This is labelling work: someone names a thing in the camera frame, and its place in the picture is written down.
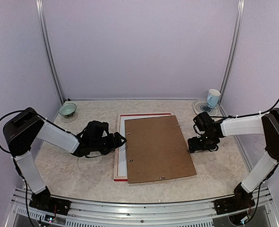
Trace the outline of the brown frame backing board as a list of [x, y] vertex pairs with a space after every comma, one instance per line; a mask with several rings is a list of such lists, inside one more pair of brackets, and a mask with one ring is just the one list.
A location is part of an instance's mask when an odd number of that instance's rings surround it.
[[197, 174], [174, 115], [125, 121], [128, 183], [148, 183]]

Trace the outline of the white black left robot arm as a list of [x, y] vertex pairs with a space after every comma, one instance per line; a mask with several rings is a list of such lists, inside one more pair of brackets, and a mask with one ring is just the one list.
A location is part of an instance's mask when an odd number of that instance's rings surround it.
[[51, 210], [54, 199], [45, 193], [48, 188], [31, 152], [34, 142], [41, 140], [78, 158], [91, 158], [93, 152], [105, 156], [127, 142], [120, 133], [110, 133], [107, 122], [90, 121], [80, 133], [73, 134], [44, 118], [31, 107], [2, 116], [0, 123], [11, 115], [13, 118], [2, 129], [7, 148], [0, 145], [0, 149], [11, 155], [18, 174], [32, 193], [37, 194], [35, 201], [44, 210]]

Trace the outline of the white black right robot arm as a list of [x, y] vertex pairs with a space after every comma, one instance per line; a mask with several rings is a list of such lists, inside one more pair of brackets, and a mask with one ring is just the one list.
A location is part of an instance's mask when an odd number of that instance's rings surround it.
[[[229, 114], [250, 114], [258, 110], [264, 111], [270, 105], [276, 105], [279, 99], [279, 91], [232, 91], [227, 90], [223, 103], [221, 104], [225, 111]], [[239, 140], [239, 149], [241, 154], [246, 155], [246, 159], [250, 165], [255, 165], [262, 157], [265, 147], [265, 139], [261, 135], [244, 135], [237, 137]], [[268, 186], [273, 201], [279, 204], [279, 167], [275, 174], [265, 183]], [[196, 199], [211, 198], [221, 195], [228, 195], [232, 192], [235, 185], [232, 184], [226, 189], [212, 180], [211, 183], [203, 183], [202, 188], [196, 192]]]

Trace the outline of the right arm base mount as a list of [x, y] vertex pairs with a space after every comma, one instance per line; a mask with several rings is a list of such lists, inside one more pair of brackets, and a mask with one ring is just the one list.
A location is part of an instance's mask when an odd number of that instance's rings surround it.
[[227, 214], [239, 210], [244, 210], [255, 206], [253, 192], [247, 192], [242, 183], [239, 183], [234, 189], [234, 195], [231, 197], [217, 199], [214, 201], [217, 215]]

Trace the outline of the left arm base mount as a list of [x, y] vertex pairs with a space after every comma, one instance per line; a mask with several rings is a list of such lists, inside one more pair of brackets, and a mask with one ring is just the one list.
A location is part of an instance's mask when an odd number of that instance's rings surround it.
[[48, 194], [32, 194], [29, 206], [38, 210], [67, 216], [71, 202], [66, 199], [52, 197]]

